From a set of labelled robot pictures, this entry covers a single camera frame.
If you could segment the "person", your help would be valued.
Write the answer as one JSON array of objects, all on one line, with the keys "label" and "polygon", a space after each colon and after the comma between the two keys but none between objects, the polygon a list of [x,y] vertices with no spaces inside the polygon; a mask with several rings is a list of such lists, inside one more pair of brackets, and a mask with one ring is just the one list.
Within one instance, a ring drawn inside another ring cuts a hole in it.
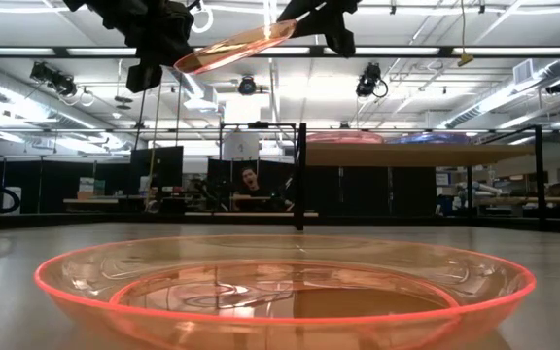
[{"label": "person", "polygon": [[292,201],[260,185],[256,171],[245,167],[240,172],[243,188],[232,196],[233,209],[241,212],[286,212]]}]

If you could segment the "black overhead beam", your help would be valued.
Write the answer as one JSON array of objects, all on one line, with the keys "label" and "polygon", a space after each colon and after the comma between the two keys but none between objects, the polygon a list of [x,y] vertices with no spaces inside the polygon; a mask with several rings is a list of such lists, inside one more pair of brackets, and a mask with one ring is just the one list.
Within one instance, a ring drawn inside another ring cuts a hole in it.
[{"label": "black overhead beam", "polygon": [[[560,58],[560,47],[454,47],[454,46],[358,46],[360,58],[458,58],[467,53],[475,58]],[[278,46],[258,53],[260,57],[322,58],[335,52],[324,46]],[[120,47],[0,47],[5,58],[134,58],[136,50]]]}]

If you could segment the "silver air duct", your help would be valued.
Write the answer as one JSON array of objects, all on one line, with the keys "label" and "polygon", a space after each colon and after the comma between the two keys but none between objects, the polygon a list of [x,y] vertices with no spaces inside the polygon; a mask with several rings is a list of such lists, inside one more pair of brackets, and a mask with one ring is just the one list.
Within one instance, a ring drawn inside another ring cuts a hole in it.
[{"label": "silver air duct", "polygon": [[511,79],[481,94],[469,106],[454,110],[437,128],[455,128],[508,104],[525,92],[560,83],[560,58],[539,66],[535,63],[535,59],[529,58],[514,66]]}]

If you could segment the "black partition panel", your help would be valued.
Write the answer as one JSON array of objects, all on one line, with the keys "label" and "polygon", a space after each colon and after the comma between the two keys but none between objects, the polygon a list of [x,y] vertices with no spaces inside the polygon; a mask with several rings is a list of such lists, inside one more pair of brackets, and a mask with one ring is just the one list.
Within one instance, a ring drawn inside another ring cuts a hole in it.
[{"label": "black partition panel", "polygon": [[185,199],[174,196],[182,188],[182,146],[136,150],[131,153],[126,193],[145,201],[154,201],[160,214],[182,215]]}]

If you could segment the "wooden shelf with black supports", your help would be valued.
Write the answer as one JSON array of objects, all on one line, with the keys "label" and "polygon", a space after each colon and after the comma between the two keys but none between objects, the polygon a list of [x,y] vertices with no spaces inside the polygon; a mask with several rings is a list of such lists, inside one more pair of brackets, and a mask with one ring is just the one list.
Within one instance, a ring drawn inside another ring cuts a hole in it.
[{"label": "wooden shelf with black supports", "polygon": [[[505,138],[531,131],[535,146],[500,145]],[[296,202],[294,227],[302,231],[305,225],[305,175],[311,166],[338,167],[439,167],[463,166],[467,171],[467,185],[472,184],[473,168],[494,164],[508,158],[533,154],[536,165],[540,213],[544,220],[545,194],[543,176],[543,129],[539,125],[527,126],[498,136],[485,144],[315,144],[306,141],[307,126],[302,123],[297,133],[295,159]]]}]

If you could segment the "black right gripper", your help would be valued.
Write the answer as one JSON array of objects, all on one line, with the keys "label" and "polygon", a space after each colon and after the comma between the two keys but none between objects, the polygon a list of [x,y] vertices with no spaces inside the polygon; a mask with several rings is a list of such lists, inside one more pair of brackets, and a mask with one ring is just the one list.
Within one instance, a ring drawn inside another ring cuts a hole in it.
[{"label": "black right gripper", "polygon": [[323,35],[329,49],[343,57],[355,54],[354,33],[345,26],[344,14],[354,14],[361,0],[291,0],[277,21],[303,19],[304,35]]}]

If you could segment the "orange translucent plastic plate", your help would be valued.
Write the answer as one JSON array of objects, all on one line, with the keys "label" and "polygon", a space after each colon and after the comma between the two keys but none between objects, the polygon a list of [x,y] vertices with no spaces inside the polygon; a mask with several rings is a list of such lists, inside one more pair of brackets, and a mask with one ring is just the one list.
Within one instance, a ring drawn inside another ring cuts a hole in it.
[{"label": "orange translucent plastic plate", "polygon": [[298,25],[296,19],[283,20],[234,35],[180,58],[174,68],[189,75],[202,74],[237,60],[261,53],[290,39]]},{"label": "orange translucent plastic plate", "polygon": [[108,243],[34,279],[73,321],[134,350],[455,350],[537,284],[474,251],[305,234]]}]

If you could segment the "pink translucent plastic plate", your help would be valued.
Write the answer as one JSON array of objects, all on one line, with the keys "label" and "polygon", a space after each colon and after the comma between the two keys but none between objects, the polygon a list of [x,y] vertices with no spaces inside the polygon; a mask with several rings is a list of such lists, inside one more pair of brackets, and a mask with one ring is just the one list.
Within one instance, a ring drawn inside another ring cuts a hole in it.
[{"label": "pink translucent plastic plate", "polygon": [[333,144],[383,144],[383,137],[369,131],[327,131],[306,136],[307,142]]}]

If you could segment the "black curtain wall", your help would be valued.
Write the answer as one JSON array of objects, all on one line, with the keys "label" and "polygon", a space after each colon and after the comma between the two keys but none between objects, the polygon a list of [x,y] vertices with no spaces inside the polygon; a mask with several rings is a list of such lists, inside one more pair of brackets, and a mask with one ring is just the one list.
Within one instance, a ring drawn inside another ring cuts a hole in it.
[{"label": "black curtain wall", "polygon": [[[296,202],[295,167],[291,163],[292,181],[288,194]],[[389,168],[388,188],[375,185],[376,175],[366,175],[368,167],[349,167],[344,170],[342,190],[336,166],[309,166],[305,175],[305,210],[320,216],[356,217],[425,217],[436,213],[438,195],[436,171],[430,167]],[[229,209],[223,194],[225,176],[217,159],[207,165],[209,192],[222,201],[220,207]]]}]

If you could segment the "yellow hanging connector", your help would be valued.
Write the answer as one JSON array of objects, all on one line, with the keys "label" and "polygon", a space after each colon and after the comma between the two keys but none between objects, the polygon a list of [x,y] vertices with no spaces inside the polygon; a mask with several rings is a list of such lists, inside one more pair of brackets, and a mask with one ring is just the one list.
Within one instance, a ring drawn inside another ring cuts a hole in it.
[{"label": "yellow hanging connector", "polygon": [[461,54],[457,65],[463,67],[473,61],[473,56],[467,52],[467,12],[465,0],[460,0],[460,8],[462,17]]}]

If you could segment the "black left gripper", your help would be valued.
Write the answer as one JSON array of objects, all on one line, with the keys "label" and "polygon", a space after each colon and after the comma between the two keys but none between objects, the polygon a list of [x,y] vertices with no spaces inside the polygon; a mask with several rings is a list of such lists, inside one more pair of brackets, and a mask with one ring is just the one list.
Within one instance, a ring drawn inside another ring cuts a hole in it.
[{"label": "black left gripper", "polygon": [[190,9],[172,0],[85,0],[136,50],[139,63],[128,69],[126,87],[133,93],[157,87],[162,68],[193,52],[189,38],[194,18]]}]

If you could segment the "black aluminium table frame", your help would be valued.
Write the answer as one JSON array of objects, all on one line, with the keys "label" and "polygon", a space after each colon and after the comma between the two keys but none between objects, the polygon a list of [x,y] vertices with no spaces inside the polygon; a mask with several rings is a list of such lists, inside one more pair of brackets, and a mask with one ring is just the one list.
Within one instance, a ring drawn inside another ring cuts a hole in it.
[{"label": "black aluminium table frame", "polygon": [[[271,225],[296,227],[291,213],[192,213],[190,215],[128,213],[64,213],[0,216],[0,229],[38,228],[85,224],[186,224],[186,225]],[[301,221],[309,226],[352,227],[476,227],[534,230],[560,233],[560,219],[512,217],[317,217],[307,213]]]}]

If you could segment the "thin black background frame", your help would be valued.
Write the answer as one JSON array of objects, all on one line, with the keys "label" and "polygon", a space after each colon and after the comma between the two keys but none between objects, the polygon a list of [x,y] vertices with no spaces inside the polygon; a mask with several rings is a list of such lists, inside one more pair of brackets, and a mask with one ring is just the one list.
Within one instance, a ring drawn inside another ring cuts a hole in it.
[{"label": "thin black background frame", "polygon": [[[251,167],[256,171],[260,185],[263,188],[278,193],[283,198],[293,202],[292,196],[288,194],[292,181],[292,176],[290,175],[292,166],[290,164],[283,164],[280,160],[265,159],[266,156],[282,156],[283,143],[278,140],[267,141],[264,138],[267,136],[278,137],[286,129],[294,131],[296,127],[293,124],[270,122],[229,122],[220,125],[219,162],[224,168],[223,175],[225,176],[223,194],[227,197],[229,209],[231,211],[235,211],[232,204],[233,194],[243,188],[240,172],[241,169],[245,167]],[[223,138],[227,133],[234,131],[254,132],[259,134],[260,155],[256,160],[228,160],[222,158]]]}]

